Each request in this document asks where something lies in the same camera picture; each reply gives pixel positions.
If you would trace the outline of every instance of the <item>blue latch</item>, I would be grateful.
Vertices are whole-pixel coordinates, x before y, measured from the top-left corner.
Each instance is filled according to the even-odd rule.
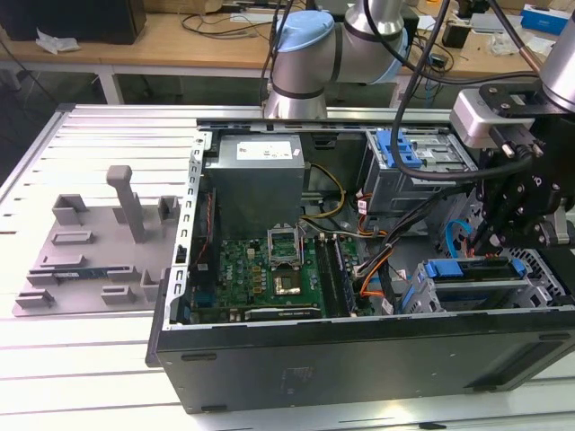
[[[517,271],[517,273],[523,278],[527,275],[527,268],[521,259],[514,258],[511,260],[511,265]]]
[[[392,131],[378,130],[376,136],[377,136],[377,146],[379,146],[379,149],[384,155],[385,160],[387,162],[387,166],[389,166],[390,168],[396,168],[397,164],[395,163],[394,157],[392,155],[392,147],[391,147]],[[399,152],[402,155],[402,160],[408,167],[420,168],[422,166],[423,162],[413,152],[411,141],[409,140],[409,138],[403,135],[403,132],[401,130],[397,135],[397,145],[399,146]]]
[[[429,278],[435,277],[463,277],[464,272],[454,259],[430,260],[424,266]]]

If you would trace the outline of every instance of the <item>metal table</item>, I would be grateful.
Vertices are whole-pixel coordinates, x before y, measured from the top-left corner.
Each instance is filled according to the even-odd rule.
[[[330,110],[341,119],[387,122],[393,115]],[[406,118],[447,115],[413,110]],[[196,118],[259,116],[254,108],[78,106],[52,117],[0,189],[0,429],[414,430],[421,422],[473,430],[575,427],[573,354],[506,393],[188,416],[164,372],[144,363],[151,312],[12,317],[14,296],[54,221],[57,194],[81,193],[88,206],[117,205],[105,181],[111,163],[131,165],[143,204],[179,194],[186,136]]]

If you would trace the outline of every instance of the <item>paper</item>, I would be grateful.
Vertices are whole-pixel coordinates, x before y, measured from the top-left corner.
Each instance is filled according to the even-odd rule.
[[[53,38],[38,29],[36,29],[36,32],[38,33],[36,44],[54,55],[57,55],[58,52],[77,51],[80,49],[77,40],[74,38]]]
[[[420,21],[417,23],[418,30],[431,30],[435,25],[435,18],[431,15],[420,15]]]
[[[527,46],[530,47],[534,52],[537,52],[547,57],[551,52],[551,49],[553,48],[554,44],[555,42],[552,40],[538,38],[537,36],[534,36],[527,43]]]
[[[292,159],[288,141],[251,141],[237,145],[237,160],[288,160]]]

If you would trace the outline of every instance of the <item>blue cable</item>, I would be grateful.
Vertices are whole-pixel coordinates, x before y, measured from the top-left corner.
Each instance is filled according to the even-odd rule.
[[[459,224],[461,227],[463,227],[468,235],[470,235],[471,232],[473,232],[473,228],[467,222],[464,222],[463,220],[451,220],[450,222],[447,223],[447,226],[446,226],[447,249],[449,250],[449,254],[451,254],[451,257],[453,259],[457,259],[457,250],[456,250],[455,245],[453,244],[453,234],[451,232],[454,224]]]

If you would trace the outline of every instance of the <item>gray post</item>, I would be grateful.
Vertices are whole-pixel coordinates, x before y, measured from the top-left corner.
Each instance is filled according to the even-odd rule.
[[[142,207],[137,201],[137,196],[132,192],[129,181],[132,178],[132,169],[129,166],[111,166],[106,175],[106,182],[118,193],[119,204],[124,211],[129,230],[132,232],[135,243],[146,240],[144,229],[144,217]]]

